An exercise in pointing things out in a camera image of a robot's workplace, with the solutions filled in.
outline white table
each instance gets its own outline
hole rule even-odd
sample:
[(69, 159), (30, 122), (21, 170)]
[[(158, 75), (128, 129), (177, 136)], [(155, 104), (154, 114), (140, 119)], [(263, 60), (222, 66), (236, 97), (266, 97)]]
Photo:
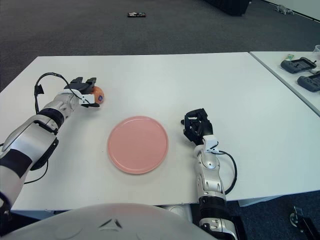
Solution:
[(293, 60), (301, 57), (306, 57), (313, 62), (317, 60), (316, 64), (320, 68), (320, 55), (308, 51), (252, 51), (251, 54), (320, 116), (320, 91), (308, 91), (297, 83), (300, 76), (311, 76), (312, 73), (305, 71), (291, 74), (280, 66), (288, 54), (293, 54)]
[[(34, 114), (34, 84), (46, 72), (68, 81), (97, 77), (105, 103), (80, 106), (65, 121), (46, 176), (23, 187), (14, 210), (197, 202), (194, 144), (180, 124), (197, 108), (206, 110), (220, 149), (237, 163), (228, 201), (320, 190), (319, 117), (249, 53), (38, 57), (0, 93), (0, 142)], [(41, 84), (40, 107), (65, 86), (54, 77)], [(107, 139), (117, 123), (137, 115), (164, 126), (169, 150), (152, 172), (130, 175), (110, 162)], [(219, 158), (228, 188), (232, 163)], [(30, 172), (27, 180), (43, 171)]]

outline black controller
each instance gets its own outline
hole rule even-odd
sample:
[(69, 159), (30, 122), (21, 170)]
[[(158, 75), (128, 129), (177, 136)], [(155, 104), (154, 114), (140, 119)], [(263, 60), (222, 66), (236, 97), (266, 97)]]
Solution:
[(320, 91), (320, 73), (312, 76), (301, 76), (297, 80), (298, 84), (310, 92)]
[(316, 61), (312, 62), (306, 57), (301, 57), (298, 60), (281, 62), (281, 67), (291, 74), (308, 71), (317, 67)]

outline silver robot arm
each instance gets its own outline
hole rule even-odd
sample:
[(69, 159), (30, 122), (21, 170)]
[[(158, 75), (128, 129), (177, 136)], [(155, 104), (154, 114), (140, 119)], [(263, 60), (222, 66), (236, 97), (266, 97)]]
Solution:
[(89, 94), (95, 82), (95, 78), (86, 83), (82, 83), (81, 77), (76, 78), (70, 84), (74, 87), (72, 90), (64, 89), (5, 140), (0, 151), (1, 225), (10, 219), (10, 209), (21, 192), (28, 172), (41, 168), (58, 146), (56, 135), (64, 121), (79, 105), (99, 107), (95, 96)]
[[(188, 112), (181, 121), (185, 126), (184, 135), (196, 144), (193, 155), (196, 158), (195, 174), (200, 203), (199, 227), (216, 238), (238, 240), (235, 224), (226, 206), (226, 192), (219, 175), (220, 162), (216, 156), (229, 154), (219, 151), (219, 142), (207, 116), (206, 111), (201, 108)], [(233, 188), (236, 177), (227, 191)]]

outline black object on floor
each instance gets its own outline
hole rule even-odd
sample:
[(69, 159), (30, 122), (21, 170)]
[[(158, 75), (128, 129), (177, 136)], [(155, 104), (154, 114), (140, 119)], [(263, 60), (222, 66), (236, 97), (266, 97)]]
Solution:
[(128, 18), (145, 18), (145, 12), (128, 12)]
[(218, 9), (232, 16), (241, 16), (246, 13), (249, 0), (205, 0)]

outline round plate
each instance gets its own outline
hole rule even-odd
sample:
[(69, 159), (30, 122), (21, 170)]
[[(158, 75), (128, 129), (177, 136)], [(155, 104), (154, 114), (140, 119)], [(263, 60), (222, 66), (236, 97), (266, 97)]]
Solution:
[(158, 167), (168, 152), (166, 130), (147, 116), (134, 116), (120, 122), (108, 139), (112, 162), (130, 174), (144, 174)]

